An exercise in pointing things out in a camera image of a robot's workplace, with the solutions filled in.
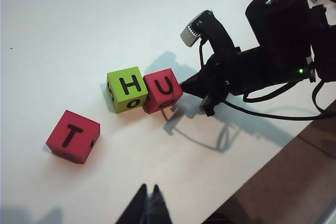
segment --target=letter cube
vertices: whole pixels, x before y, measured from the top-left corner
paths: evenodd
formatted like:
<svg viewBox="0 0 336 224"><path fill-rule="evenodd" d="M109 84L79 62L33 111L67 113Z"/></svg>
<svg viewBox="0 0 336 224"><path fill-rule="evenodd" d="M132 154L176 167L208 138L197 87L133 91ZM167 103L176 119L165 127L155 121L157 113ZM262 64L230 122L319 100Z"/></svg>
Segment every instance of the letter cube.
<svg viewBox="0 0 336 224"><path fill-rule="evenodd" d="M174 105L183 94L170 68L147 74L143 80L148 90L148 97L143 108L148 114Z"/></svg>
<svg viewBox="0 0 336 224"><path fill-rule="evenodd" d="M108 73L107 90L116 113L142 106L148 94L138 67Z"/></svg>
<svg viewBox="0 0 336 224"><path fill-rule="evenodd" d="M84 164L99 135L99 123L66 110L46 144L56 155Z"/></svg>

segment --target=brown floor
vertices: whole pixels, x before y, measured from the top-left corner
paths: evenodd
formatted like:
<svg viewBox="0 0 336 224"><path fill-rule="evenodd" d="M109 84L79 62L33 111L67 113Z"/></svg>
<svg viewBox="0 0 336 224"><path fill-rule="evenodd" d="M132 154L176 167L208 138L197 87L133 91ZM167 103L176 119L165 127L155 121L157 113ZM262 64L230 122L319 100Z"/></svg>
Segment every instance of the brown floor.
<svg viewBox="0 0 336 224"><path fill-rule="evenodd" d="M336 101L329 110L336 111ZM336 118L317 120L217 212L235 224L317 223L336 202Z"/></svg>

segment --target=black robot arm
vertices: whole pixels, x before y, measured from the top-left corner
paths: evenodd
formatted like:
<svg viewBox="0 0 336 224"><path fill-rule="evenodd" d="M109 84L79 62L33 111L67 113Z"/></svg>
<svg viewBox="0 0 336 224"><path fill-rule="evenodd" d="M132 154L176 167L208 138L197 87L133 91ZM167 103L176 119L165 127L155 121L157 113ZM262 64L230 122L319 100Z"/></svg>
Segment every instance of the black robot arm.
<svg viewBox="0 0 336 224"><path fill-rule="evenodd" d="M203 11L181 38L187 46L201 38L201 53L209 40L214 54L181 83L183 91L202 98L201 108L211 116L229 93L243 94L249 102L268 100L304 79L315 82L315 71L323 82L336 81L336 26L328 25L325 11L322 5L310 9L307 0L253 0L245 14L260 46L243 52L234 47L213 13ZM247 98L253 91L281 83L287 84L263 98Z"/></svg>

